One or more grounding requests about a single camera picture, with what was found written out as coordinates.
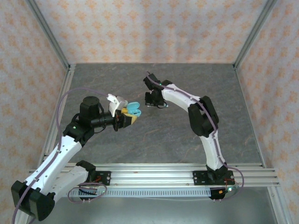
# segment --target orange patterned wall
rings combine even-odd
[[[36,168],[65,70],[24,0],[0,1],[0,223]]]
[[[266,0],[37,0],[69,63],[233,63]]]
[[[238,71],[267,165],[299,220],[299,4],[279,0]]]

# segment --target blue object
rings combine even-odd
[[[134,116],[139,117],[141,115],[141,110],[138,108],[140,107],[140,103],[132,102],[127,105],[128,114],[132,114]]]

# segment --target gray table surface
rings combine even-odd
[[[173,103],[158,109],[144,105],[148,91],[146,71],[161,81],[196,95],[207,95],[219,116],[219,143],[228,163],[261,162],[242,91],[231,64],[77,64],[71,82],[75,87],[138,101],[141,116],[131,126],[115,132],[112,126],[94,135],[70,162],[91,163],[206,163],[200,138],[190,128],[188,114]],[[71,121],[87,91],[72,92],[66,101],[61,125]],[[99,96],[105,110],[109,102]]]

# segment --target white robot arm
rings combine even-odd
[[[180,90],[175,84],[169,84],[168,87],[171,87],[175,90]],[[192,96],[193,98],[197,99],[198,101],[200,101],[200,97],[193,96],[191,94],[189,94],[189,95]],[[173,91],[173,90],[169,90],[169,89],[163,89],[162,96],[165,101],[173,102],[174,104],[183,108],[187,113],[188,113],[188,108],[195,103],[192,99],[186,97],[185,95],[182,95],[181,93],[179,93],[177,91]],[[205,137],[202,135],[199,137],[204,146],[204,150],[206,153],[206,164],[209,166],[209,168],[211,168],[213,170],[217,170],[220,167],[222,167],[223,164],[221,163],[220,159],[222,159],[222,161],[224,161],[224,158],[223,158],[221,152],[220,152],[220,157],[217,155],[216,146],[215,146],[215,142],[212,139],[212,135],[210,134],[208,137]],[[218,144],[218,148],[220,148],[219,142],[218,142],[218,131],[216,131],[215,139]]]
[[[97,97],[84,98],[80,104],[80,113],[73,117],[71,123],[63,131],[60,149],[57,145],[32,175],[24,182],[16,181],[12,185],[11,191],[15,206],[31,185],[19,209],[42,221],[52,212],[55,203],[73,187],[95,180],[95,166],[86,161],[78,162],[74,169],[63,177],[57,179],[57,176],[68,161],[94,135],[95,128],[104,129],[112,125],[114,130],[118,131],[119,128],[125,128],[136,121],[136,116],[126,113],[126,110],[122,111],[128,104],[126,100],[111,94],[108,94],[107,99],[111,103],[109,111],[104,112]]]
[[[150,92],[145,94],[145,104],[148,106],[163,106],[165,101],[170,101],[184,109],[189,114],[192,130],[202,141],[206,153],[207,169],[214,171],[216,174],[214,178],[219,176],[217,173],[225,172],[227,169],[223,166],[225,160],[220,151],[218,130],[214,132],[213,125],[207,118],[207,115],[194,101],[194,99],[196,99],[205,107],[206,111],[214,121],[214,125],[218,128],[217,124],[219,119],[210,98],[207,96],[202,98],[194,96],[179,89],[175,84],[168,80],[160,82],[154,74],[149,74],[143,81],[150,90]]]

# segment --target yellow object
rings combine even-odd
[[[132,114],[129,114],[129,113],[124,113],[124,115],[126,115],[127,117],[132,118],[131,124],[133,124],[137,120],[137,116],[135,116],[135,115],[132,115]]]
[[[122,108],[121,113],[128,113],[128,109],[127,108]]]

